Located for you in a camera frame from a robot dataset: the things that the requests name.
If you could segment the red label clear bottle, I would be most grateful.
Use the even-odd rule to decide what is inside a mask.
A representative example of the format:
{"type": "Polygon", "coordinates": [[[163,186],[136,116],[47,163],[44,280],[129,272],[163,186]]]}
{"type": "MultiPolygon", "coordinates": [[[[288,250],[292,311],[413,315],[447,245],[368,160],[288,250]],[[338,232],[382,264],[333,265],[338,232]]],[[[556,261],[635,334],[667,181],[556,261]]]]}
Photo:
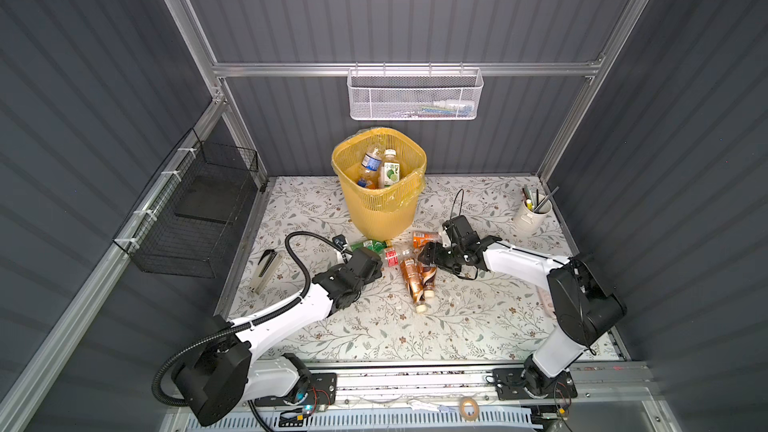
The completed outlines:
{"type": "Polygon", "coordinates": [[[393,245],[382,253],[383,263],[387,267],[398,267],[405,260],[413,256],[413,248],[410,245],[393,245]]]}

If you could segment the green lime label bottle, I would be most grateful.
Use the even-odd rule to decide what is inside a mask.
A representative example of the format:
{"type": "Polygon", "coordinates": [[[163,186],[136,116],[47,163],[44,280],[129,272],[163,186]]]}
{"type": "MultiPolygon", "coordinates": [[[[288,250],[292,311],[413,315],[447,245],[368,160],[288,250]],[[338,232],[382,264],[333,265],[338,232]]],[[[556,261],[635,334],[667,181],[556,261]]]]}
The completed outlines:
{"type": "Polygon", "coordinates": [[[379,168],[379,187],[388,188],[401,180],[401,163],[395,149],[386,149],[379,168]]]}

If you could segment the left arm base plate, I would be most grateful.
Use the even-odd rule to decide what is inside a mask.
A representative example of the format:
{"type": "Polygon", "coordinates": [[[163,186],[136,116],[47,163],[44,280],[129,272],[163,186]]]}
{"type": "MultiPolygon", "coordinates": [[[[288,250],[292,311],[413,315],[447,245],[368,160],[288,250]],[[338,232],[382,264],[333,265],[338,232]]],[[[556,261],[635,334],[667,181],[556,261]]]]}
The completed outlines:
{"type": "Polygon", "coordinates": [[[300,383],[298,389],[287,396],[268,396],[255,399],[260,407],[298,407],[333,405],[336,401],[338,375],[335,373],[313,373],[308,381],[300,383]]]}

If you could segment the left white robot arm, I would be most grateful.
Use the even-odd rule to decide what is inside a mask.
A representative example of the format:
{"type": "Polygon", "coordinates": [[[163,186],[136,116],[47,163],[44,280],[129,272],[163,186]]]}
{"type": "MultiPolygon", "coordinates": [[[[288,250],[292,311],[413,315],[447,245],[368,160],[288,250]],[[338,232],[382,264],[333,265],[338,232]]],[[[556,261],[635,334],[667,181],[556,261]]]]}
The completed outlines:
{"type": "Polygon", "coordinates": [[[381,278],[382,259],[361,247],[354,251],[326,237],[314,238],[338,252],[342,260],[311,275],[292,248],[298,232],[288,234],[284,247],[304,277],[296,294],[248,316],[220,319],[218,331],[169,357],[151,382],[154,398],[169,407],[187,407],[203,426],[212,425],[246,402],[276,398],[302,405],[312,387],[312,374],[295,355],[265,360],[274,345],[308,325],[323,321],[354,304],[364,288],[381,278]]]}

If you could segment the green plastic bottle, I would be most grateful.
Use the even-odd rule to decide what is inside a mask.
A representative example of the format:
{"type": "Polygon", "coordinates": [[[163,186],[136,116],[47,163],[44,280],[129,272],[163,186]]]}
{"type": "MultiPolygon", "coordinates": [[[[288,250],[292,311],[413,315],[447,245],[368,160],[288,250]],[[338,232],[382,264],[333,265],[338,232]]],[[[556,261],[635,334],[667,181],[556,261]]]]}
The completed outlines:
{"type": "Polygon", "coordinates": [[[389,247],[389,244],[387,241],[378,241],[373,239],[367,239],[367,240],[355,242],[349,245],[349,249],[351,251],[355,251],[361,248],[366,248],[377,254],[381,254],[388,247],[389,247]]]}

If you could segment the brown coffee bottle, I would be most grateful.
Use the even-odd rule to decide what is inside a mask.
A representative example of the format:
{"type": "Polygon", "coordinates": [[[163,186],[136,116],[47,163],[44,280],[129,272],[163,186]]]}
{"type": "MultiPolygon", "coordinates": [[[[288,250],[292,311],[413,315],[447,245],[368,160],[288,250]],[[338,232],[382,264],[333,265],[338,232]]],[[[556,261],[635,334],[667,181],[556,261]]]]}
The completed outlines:
{"type": "Polygon", "coordinates": [[[406,258],[400,263],[400,269],[415,311],[422,314],[427,311],[420,268],[413,258],[406,258]]]}
{"type": "Polygon", "coordinates": [[[423,286],[423,296],[425,299],[435,297],[435,282],[437,268],[434,266],[420,265],[420,275],[423,286]]]}

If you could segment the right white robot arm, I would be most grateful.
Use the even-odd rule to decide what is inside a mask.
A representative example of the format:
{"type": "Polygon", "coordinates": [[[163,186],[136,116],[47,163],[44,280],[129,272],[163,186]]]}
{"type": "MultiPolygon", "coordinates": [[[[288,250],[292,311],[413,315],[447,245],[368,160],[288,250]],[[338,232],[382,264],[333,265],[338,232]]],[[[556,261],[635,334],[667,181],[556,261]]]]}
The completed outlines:
{"type": "Polygon", "coordinates": [[[561,389],[571,364],[627,314],[615,289],[596,278],[584,256],[545,255],[497,236],[481,238],[463,215],[443,223],[441,239],[424,245],[419,260],[456,277],[464,267],[505,274],[549,293],[557,325],[512,381],[532,398],[561,389]]]}

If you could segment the orange white label bottle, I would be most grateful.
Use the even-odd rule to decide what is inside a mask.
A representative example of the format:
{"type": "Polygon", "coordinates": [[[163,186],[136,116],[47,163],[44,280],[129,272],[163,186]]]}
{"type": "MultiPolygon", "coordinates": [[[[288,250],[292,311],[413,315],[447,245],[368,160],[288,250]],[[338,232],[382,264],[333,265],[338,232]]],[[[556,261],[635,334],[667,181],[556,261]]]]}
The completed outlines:
{"type": "Polygon", "coordinates": [[[423,248],[427,243],[441,243],[442,238],[438,232],[414,231],[412,233],[412,244],[415,249],[423,248]]]}

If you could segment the roll of tape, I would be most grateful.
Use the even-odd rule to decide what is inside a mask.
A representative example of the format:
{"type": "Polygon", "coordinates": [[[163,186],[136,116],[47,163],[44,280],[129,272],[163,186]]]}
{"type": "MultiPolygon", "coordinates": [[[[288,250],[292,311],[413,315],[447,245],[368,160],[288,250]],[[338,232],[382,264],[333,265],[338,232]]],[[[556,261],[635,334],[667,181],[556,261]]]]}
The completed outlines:
{"type": "Polygon", "coordinates": [[[465,421],[474,422],[479,419],[479,405],[472,397],[462,397],[459,402],[458,410],[460,416],[465,421]]]}

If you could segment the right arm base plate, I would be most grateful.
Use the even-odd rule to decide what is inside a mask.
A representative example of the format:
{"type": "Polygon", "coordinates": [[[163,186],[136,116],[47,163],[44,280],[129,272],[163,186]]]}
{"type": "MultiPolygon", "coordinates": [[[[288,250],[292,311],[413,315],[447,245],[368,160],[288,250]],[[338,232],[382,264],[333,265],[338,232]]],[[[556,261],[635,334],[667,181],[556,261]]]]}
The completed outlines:
{"type": "Polygon", "coordinates": [[[528,367],[504,367],[491,371],[489,383],[500,400],[565,399],[578,397],[575,382],[568,371],[554,378],[528,367]]]}

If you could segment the white pen holder cup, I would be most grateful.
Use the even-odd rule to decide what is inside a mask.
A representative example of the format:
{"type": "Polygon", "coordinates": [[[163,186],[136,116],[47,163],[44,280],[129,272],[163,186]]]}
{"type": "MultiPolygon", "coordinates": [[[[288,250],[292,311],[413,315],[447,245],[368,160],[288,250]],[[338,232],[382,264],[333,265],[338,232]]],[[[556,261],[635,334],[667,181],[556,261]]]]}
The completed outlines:
{"type": "Polygon", "coordinates": [[[513,218],[515,228],[524,233],[534,233],[541,228],[552,211],[554,192],[545,192],[537,187],[523,186],[522,199],[513,218]]]}

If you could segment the yellow slatted waste bin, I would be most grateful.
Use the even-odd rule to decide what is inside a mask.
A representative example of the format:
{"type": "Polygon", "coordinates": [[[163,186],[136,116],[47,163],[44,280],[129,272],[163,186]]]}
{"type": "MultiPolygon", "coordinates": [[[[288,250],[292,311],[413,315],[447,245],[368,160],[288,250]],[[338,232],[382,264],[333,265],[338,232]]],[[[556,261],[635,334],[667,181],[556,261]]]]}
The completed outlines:
{"type": "Polygon", "coordinates": [[[412,224],[426,185],[427,155],[408,136],[387,127],[362,129],[335,147],[331,165],[350,219],[365,237],[389,240],[412,224]],[[365,152],[374,145],[395,150],[401,162],[401,180],[388,188],[369,189],[357,184],[357,170],[365,152]]]}

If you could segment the blue label water bottle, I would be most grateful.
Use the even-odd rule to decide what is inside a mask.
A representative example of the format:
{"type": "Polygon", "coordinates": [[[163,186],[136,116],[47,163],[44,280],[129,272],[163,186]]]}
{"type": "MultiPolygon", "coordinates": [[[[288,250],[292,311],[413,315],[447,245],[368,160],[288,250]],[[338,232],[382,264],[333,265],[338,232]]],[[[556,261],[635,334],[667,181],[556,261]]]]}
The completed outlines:
{"type": "Polygon", "coordinates": [[[356,183],[358,186],[367,189],[377,189],[379,187],[379,169],[382,164],[383,149],[379,145],[371,145],[362,157],[358,170],[356,183]]]}

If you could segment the floral table mat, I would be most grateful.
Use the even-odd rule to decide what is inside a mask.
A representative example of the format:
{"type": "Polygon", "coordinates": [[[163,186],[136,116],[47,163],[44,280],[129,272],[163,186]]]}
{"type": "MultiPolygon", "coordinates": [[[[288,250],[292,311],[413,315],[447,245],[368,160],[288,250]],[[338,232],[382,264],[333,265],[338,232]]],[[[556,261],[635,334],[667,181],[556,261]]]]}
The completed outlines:
{"type": "MultiPolygon", "coordinates": [[[[518,231],[513,218],[522,187],[541,189],[533,176],[430,176],[422,192],[413,231],[437,231],[451,215],[465,215],[481,235],[496,235],[520,247],[545,254],[569,255],[571,250],[557,217],[548,214],[534,233],[518,231]]],[[[282,176],[268,187],[266,204],[247,242],[249,254],[236,289],[222,312],[236,318],[257,312],[298,292],[303,278],[288,256],[284,241],[313,273],[337,260],[328,245],[311,238],[344,235],[362,239],[352,223],[341,185],[334,176],[282,176]],[[249,283],[256,263],[267,249],[283,261],[259,295],[249,283]]],[[[537,288],[502,274],[467,269],[467,279],[437,276],[436,295],[418,314],[401,272],[387,268],[350,308],[314,323],[275,345],[273,355],[286,352],[312,362],[517,361],[532,353],[555,327],[539,301],[537,288]]]]}

